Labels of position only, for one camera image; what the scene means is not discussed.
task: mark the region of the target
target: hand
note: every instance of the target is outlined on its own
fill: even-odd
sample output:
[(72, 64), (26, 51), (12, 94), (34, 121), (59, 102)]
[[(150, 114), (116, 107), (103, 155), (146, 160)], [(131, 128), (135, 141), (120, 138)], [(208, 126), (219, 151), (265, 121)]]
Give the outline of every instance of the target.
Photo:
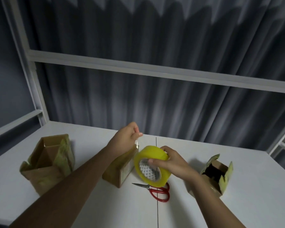
[(157, 167), (167, 169), (173, 175), (185, 181), (190, 180), (194, 174), (198, 174), (198, 172), (192, 169), (188, 163), (179, 155), (178, 152), (168, 146), (163, 146), (161, 149), (168, 154), (169, 159), (167, 161), (149, 159), (148, 162), (150, 165), (155, 165)]
[(109, 141), (106, 148), (113, 153), (116, 157), (129, 151), (135, 144), (135, 140), (143, 134), (135, 122), (131, 122), (126, 127), (117, 131), (114, 137)]

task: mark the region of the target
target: brown box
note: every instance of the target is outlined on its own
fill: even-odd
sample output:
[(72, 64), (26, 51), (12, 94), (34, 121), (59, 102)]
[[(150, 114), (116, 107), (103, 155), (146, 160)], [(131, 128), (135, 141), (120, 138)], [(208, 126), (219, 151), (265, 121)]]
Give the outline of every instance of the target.
[(138, 146), (133, 146), (128, 152), (117, 157), (105, 170), (102, 179), (120, 188), (134, 167), (133, 157), (138, 153)]
[(233, 164), (230, 162), (229, 167), (217, 161), (220, 154), (210, 158), (204, 169), (200, 172), (202, 178), (209, 184), (216, 196), (220, 197), (226, 190), (228, 181), (233, 172)]
[(74, 156), (68, 134), (42, 137), (20, 173), (41, 196), (68, 176), (74, 169)]

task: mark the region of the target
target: yellow tape roll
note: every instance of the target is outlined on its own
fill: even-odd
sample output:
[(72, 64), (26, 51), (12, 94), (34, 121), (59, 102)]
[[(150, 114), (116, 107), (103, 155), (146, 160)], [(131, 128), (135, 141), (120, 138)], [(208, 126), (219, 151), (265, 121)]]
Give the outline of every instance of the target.
[(141, 179), (153, 187), (163, 187), (171, 173), (163, 168), (156, 170), (148, 165), (149, 158), (168, 160), (169, 156), (156, 146), (146, 146), (134, 157), (135, 170)]

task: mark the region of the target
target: red scissors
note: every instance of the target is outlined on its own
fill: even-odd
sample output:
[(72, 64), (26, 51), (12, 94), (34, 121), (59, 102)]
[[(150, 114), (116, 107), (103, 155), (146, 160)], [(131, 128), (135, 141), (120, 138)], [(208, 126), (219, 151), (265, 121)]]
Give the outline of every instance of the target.
[[(143, 188), (146, 188), (150, 192), (150, 194), (153, 196), (153, 198), (155, 198), (159, 202), (166, 203), (170, 199), (170, 194), (169, 194), (170, 186), (168, 183), (166, 183), (167, 188), (160, 187), (160, 188), (156, 188), (156, 189), (151, 188), (153, 186), (150, 186), (150, 185), (144, 185), (144, 184), (138, 184), (138, 183), (133, 183), (133, 184), (140, 186), (140, 187), (143, 187)], [(167, 195), (167, 198), (166, 199), (159, 199), (153, 193), (165, 194), (165, 195)]]

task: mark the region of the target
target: metal rack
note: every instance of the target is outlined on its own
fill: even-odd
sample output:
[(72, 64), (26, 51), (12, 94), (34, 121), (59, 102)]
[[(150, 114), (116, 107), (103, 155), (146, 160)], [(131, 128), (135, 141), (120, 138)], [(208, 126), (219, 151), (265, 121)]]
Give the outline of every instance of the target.
[[(36, 73), (35, 62), (285, 93), (284, 81), (31, 50), (17, 0), (1, 0), (1, 2), (13, 35), (35, 110), (1, 127), (0, 135), (15, 128), (32, 117), (38, 116), (41, 126), (45, 125), (49, 121), (49, 116)], [(285, 149), (285, 128), (272, 143), (270, 148), (267, 150), (267, 153), (269, 153), (271, 157), (275, 158), (283, 149)]]

